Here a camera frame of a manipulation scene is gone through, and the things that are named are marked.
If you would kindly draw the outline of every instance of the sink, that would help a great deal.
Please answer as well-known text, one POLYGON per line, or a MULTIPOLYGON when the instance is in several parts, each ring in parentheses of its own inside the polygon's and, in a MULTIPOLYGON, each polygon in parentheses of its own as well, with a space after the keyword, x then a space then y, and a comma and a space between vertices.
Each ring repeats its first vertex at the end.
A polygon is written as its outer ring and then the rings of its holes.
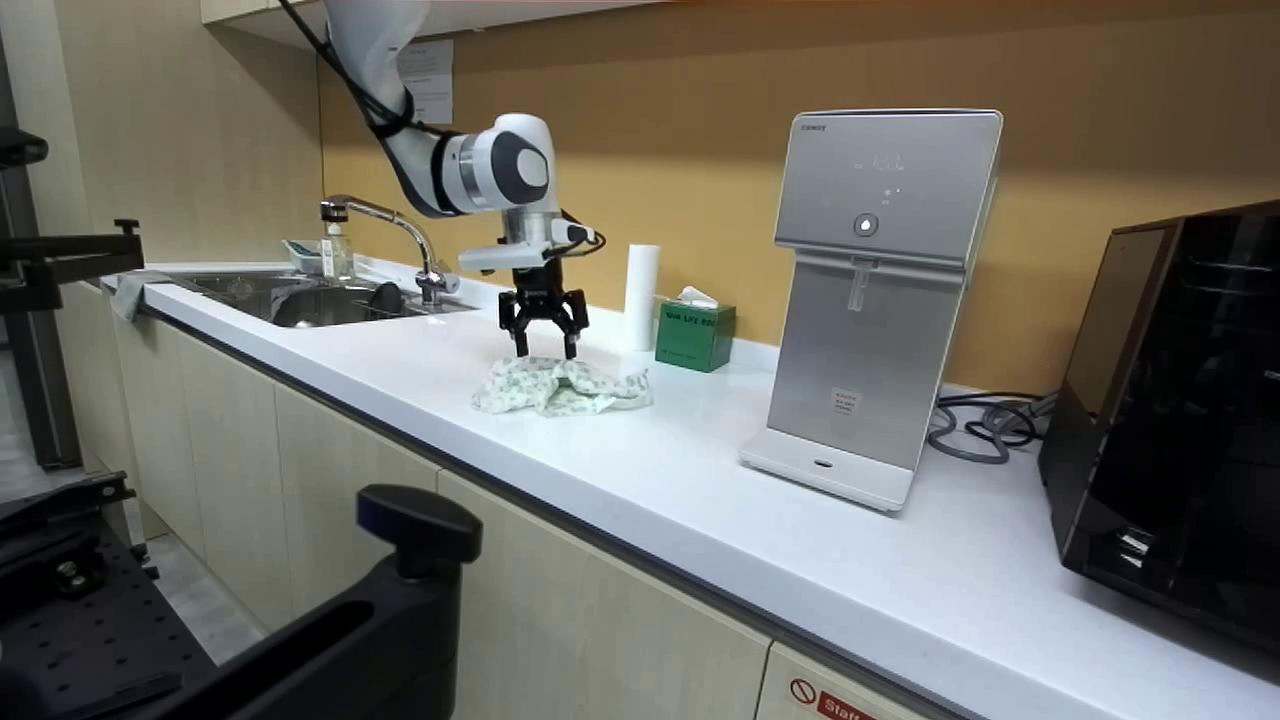
POLYGON ((333 286, 296 271, 185 271, 169 277, 169 286, 181 286, 281 330, 474 311, 474 305, 462 305, 452 298, 433 298, 426 305, 415 294, 402 294, 395 286, 333 286))

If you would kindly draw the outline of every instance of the green box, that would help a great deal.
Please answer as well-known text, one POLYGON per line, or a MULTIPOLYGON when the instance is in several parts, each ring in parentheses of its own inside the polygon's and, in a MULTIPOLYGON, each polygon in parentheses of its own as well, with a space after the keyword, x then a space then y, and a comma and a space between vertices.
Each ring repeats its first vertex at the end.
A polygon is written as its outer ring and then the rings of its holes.
POLYGON ((732 307, 661 305, 658 361, 711 371, 711 370, 728 364, 732 330, 737 330, 732 307))

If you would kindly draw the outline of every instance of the faucet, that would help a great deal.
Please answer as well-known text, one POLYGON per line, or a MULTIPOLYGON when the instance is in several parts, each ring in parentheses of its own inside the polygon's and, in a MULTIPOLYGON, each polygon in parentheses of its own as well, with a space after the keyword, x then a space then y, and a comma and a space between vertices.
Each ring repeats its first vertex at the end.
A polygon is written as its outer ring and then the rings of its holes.
POLYGON ((394 207, 374 204, 374 200, 366 200, 366 196, 326 196, 326 200, 322 200, 322 217, 335 217, 342 226, 345 226, 354 214, 374 217, 374 221, 384 221, 384 226, 402 227, 402 232, 415 244, 426 270, 419 270, 413 279, 415 279, 415 290, 426 294, 426 305, 429 305, 437 294, 458 294, 458 277, 442 271, 442 259, 437 259, 437 253, 433 253, 429 232, 415 227, 405 214, 394 214, 394 207))

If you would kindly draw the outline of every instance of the wall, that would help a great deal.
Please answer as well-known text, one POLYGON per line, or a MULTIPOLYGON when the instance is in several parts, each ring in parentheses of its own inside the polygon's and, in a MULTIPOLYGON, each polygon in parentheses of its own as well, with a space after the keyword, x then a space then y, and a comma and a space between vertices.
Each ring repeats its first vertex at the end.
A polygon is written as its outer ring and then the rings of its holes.
POLYGON ((198 0, 6 0, 39 232, 143 226, 148 259, 281 259, 317 227, 317 61, 199 28, 198 0))
MULTIPOLYGON (((1280 13, 1184 5, 701 0, 458 41, 458 124, 550 116, 562 200, 612 237, 568 264, 619 307, 624 244, 661 239, 661 294, 701 286, 779 339, 792 256, 773 248, 802 107, 1004 107, 999 196, 947 379, 1053 389, 1108 227, 1280 196, 1280 13)), ((326 191, 402 204, 345 87, 326 81, 326 191)), ((497 221, 429 226, 443 256, 497 221)), ((380 227, 357 248, 410 256, 380 227)))

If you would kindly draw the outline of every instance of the kitchen counter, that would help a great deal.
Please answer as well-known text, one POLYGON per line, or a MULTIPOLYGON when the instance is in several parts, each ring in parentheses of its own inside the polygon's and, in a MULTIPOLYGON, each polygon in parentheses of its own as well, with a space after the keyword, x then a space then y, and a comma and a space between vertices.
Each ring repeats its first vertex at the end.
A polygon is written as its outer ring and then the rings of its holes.
MULTIPOLYGON (((1277 670, 1062 567, 1032 454, 999 470, 923 454, 896 522, 742 470, 777 348, 737 345, 728 370, 686 371, 612 354, 612 311, 595 311, 580 361, 647 371, 654 410, 488 416, 474 395, 514 339, 483 290, 479 311, 345 330, 271 330, 178 286, 148 286, 143 305, 692 577, 779 636, 969 714, 1280 715, 1277 670)), ((531 324, 531 348, 562 355, 562 337, 531 324)))

